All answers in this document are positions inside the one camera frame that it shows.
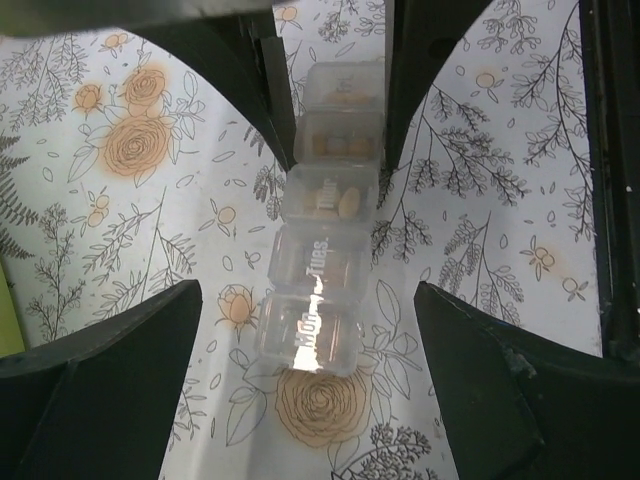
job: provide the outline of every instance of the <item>white tablecloth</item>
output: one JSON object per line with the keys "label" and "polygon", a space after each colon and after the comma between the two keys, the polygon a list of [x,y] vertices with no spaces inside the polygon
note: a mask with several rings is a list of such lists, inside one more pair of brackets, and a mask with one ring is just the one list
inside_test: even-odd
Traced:
{"label": "white tablecloth", "polygon": [[[383,0],[275,16],[298,115],[314,62],[383,60]],[[574,0],[497,0],[458,45],[384,189],[358,372],[321,381],[255,363],[285,175],[248,122],[130,33],[5,38],[0,251],[30,346],[198,278],[162,478],[456,478],[420,279],[600,352],[579,37]]]}

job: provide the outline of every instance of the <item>yellow-green object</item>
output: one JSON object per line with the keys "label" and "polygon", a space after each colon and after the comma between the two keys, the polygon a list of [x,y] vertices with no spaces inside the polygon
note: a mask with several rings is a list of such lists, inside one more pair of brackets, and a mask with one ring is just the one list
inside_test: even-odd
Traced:
{"label": "yellow-green object", "polygon": [[0,357],[24,352],[24,341],[13,308],[4,271],[0,266]]}

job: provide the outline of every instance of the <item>pill box compartment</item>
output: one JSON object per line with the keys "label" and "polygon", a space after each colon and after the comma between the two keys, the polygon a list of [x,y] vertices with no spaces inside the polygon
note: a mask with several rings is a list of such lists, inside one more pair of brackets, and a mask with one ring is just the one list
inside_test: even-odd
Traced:
{"label": "pill box compartment", "polygon": [[358,312],[356,302],[272,293],[262,304],[256,350],[274,365],[350,375],[360,345]]}
{"label": "pill box compartment", "polygon": [[287,222],[314,220],[368,230],[377,201],[377,169],[296,165],[287,174],[282,217]]}
{"label": "pill box compartment", "polygon": [[309,111],[297,128],[294,156],[298,163],[380,166],[384,131],[380,113]]}
{"label": "pill box compartment", "polygon": [[285,224],[276,234],[269,280],[276,291],[364,297],[369,233],[357,228]]}
{"label": "pill box compartment", "polygon": [[367,109],[384,112],[384,62],[314,64],[307,75],[307,110]]}

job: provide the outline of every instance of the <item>pill organizer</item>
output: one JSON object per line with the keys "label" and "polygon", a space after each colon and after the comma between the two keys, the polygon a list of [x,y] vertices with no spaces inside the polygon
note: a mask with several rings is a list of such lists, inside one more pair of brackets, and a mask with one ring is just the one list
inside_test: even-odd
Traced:
{"label": "pill organizer", "polygon": [[384,64],[316,63],[303,103],[256,350],[272,364],[347,376],[362,344],[384,159]]}
{"label": "pill organizer", "polygon": [[287,222],[322,221],[368,230],[377,201],[377,170],[296,165],[287,174],[282,217]]}
{"label": "pill organizer", "polygon": [[371,255],[369,233],[323,224],[285,224],[276,234],[269,280],[278,292],[361,300]]}
{"label": "pill organizer", "polygon": [[309,70],[302,103],[310,110],[384,112],[384,62],[316,63]]}
{"label": "pill organizer", "polygon": [[310,111],[298,123],[298,163],[344,163],[380,168],[384,117],[378,112]]}
{"label": "pill organizer", "polygon": [[256,350],[274,365],[349,375],[360,345],[358,314],[356,302],[272,293],[262,303]]}

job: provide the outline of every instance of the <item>floral pattern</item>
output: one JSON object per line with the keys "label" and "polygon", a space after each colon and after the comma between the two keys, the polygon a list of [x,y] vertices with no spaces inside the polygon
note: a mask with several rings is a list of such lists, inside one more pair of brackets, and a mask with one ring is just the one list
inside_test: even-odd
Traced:
{"label": "floral pattern", "polygon": [[[130,32],[0,39],[0,253],[28,343],[198,278],[203,313],[160,478],[456,478],[418,281],[600,352],[576,5],[496,0],[416,111],[380,179],[347,378],[256,361],[286,174],[239,112]],[[382,0],[290,2],[274,18],[296,116],[314,63],[384,60]]]}

